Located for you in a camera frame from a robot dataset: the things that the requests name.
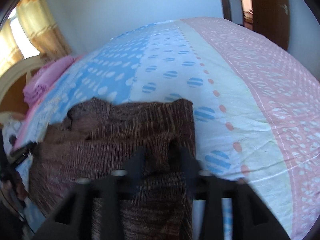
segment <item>bed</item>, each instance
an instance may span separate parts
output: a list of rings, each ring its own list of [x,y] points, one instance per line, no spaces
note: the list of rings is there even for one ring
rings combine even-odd
[[[293,240],[320,213],[319,82],[286,51],[232,22],[191,18],[143,26],[74,63],[28,112],[16,147],[92,97],[193,102],[196,158],[226,178],[245,177]],[[18,171],[28,187],[32,158]],[[224,203],[225,235],[232,215]],[[34,230],[44,218],[28,202]],[[195,234],[201,208],[194,203]]]

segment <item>yellow curtain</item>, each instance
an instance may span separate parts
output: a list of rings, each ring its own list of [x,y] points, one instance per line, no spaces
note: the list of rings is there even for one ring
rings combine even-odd
[[[13,37],[9,21],[0,31],[0,76],[24,57]]]
[[[46,0],[20,0],[16,12],[23,31],[42,57],[56,60],[71,53]]]

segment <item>black bracket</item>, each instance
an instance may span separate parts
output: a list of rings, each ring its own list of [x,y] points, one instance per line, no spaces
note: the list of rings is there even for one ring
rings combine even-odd
[[[122,170],[106,178],[81,179],[62,204],[36,232],[33,240],[92,239],[93,198],[103,200],[101,240],[123,240],[119,200],[130,199],[141,181],[145,150],[140,148]],[[244,181],[219,179],[202,170],[186,148],[180,148],[181,171],[188,194],[206,200],[200,240],[223,240],[222,198],[232,198],[233,240],[290,240],[272,212]]]

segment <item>brown blanket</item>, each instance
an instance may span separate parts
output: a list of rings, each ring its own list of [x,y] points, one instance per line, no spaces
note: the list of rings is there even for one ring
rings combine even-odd
[[[121,202],[126,239],[191,239],[191,200],[175,150],[195,155],[192,103],[127,103],[93,98],[71,108],[48,127],[29,172],[29,197],[48,215],[78,178],[104,178],[147,148],[144,179],[133,200]],[[97,201],[93,235],[98,238]]]

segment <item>pink cloth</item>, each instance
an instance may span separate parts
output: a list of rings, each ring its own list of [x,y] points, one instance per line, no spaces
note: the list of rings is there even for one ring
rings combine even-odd
[[[31,107],[46,93],[54,82],[74,63],[72,56],[63,57],[43,66],[23,89],[24,101]]]
[[[29,83],[24,87],[23,93],[32,93],[35,87],[37,80],[42,76],[42,74],[54,63],[51,61],[44,65],[42,68],[38,70],[38,72],[30,79]]]

